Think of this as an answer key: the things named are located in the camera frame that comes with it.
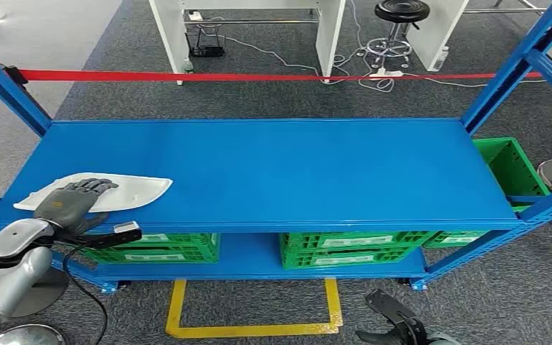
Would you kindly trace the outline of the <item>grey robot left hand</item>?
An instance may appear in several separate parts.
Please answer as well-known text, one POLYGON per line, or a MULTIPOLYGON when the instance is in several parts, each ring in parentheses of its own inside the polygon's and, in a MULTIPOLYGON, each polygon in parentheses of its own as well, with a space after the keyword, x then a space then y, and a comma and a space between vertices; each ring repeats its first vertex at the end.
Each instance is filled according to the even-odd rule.
POLYGON ((109 189, 119 186, 109 179, 88 178, 53 190, 34 210, 33 218, 56 225, 67 234, 81 235, 102 224, 108 212, 86 215, 109 189))

